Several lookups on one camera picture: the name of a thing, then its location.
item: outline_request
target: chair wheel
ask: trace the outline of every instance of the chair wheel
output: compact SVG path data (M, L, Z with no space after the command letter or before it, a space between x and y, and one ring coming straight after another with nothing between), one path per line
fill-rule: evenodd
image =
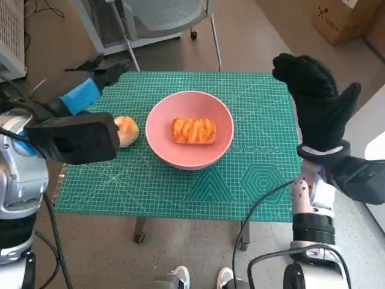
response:
M191 32L190 38L195 40L198 37L198 33L196 31Z
M248 247L247 243L240 242L238 244L238 249L241 250L241 251L247 251L247 247Z
M140 234L140 235L135 235L134 236L134 242L136 243L136 244L141 244L143 241L144 241L144 239L146 238L146 234Z

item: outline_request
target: shoe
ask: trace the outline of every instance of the shoe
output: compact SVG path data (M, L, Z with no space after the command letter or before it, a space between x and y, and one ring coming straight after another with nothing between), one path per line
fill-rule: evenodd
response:
M222 287L225 286L232 279L234 279L233 270L227 267L222 268L217 278L217 289L222 289Z
M178 266L171 271L171 274L174 274L178 277L179 280L183 283L183 289L190 288L190 273L185 266Z

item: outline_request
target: cutting mat grid lines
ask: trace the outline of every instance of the cutting mat grid lines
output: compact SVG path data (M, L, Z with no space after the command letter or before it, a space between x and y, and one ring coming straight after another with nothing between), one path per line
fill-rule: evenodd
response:
M146 141L150 110L182 90L213 94L234 118L230 149L205 170L170 167ZM269 73L129 72L90 111L133 117L139 139L109 162L67 166L56 212L242 220L253 202L300 169L291 97ZM269 197L252 220L291 222L291 217L286 188Z

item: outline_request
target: black glove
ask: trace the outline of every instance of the black glove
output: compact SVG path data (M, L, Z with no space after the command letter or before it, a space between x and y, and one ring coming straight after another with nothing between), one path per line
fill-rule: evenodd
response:
M285 82L294 98L303 144L321 152L338 147L361 85L354 82L339 95L330 70L306 55L280 54L273 64L274 78Z

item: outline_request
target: baked pastry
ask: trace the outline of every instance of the baked pastry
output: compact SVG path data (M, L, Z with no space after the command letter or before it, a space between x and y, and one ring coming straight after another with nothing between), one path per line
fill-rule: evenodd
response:
M215 141L217 126L211 119L176 118L171 133L176 143L210 145Z
M114 119L118 126L118 136L121 148L131 145L139 136L139 128L135 121L129 116L118 116Z

